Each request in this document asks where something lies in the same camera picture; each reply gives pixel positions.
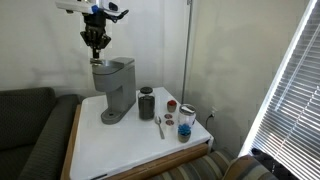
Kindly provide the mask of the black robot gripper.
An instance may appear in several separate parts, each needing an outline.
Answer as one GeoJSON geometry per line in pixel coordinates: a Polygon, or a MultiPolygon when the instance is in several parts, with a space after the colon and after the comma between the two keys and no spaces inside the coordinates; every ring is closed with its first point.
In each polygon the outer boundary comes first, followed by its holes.
{"type": "Polygon", "coordinates": [[[100,57],[100,50],[104,49],[111,38],[106,34],[106,18],[99,14],[84,16],[85,30],[80,33],[87,46],[92,48],[93,58],[100,57]]]}

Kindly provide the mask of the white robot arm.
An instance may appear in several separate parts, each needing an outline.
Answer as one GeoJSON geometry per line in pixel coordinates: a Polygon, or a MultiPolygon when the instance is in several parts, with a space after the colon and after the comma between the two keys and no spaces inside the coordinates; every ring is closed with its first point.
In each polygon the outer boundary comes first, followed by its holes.
{"type": "Polygon", "coordinates": [[[128,10],[120,12],[118,6],[111,1],[107,1],[107,6],[104,6],[102,0],[56,0],[55,5],[69,14],[79,12],[83,15],[85,30],[80,35],[92,49],[94,59],[99,58],[100,51],[111,41],[106,34],[106,21],[116,23],[128,13],[128,10]]]}

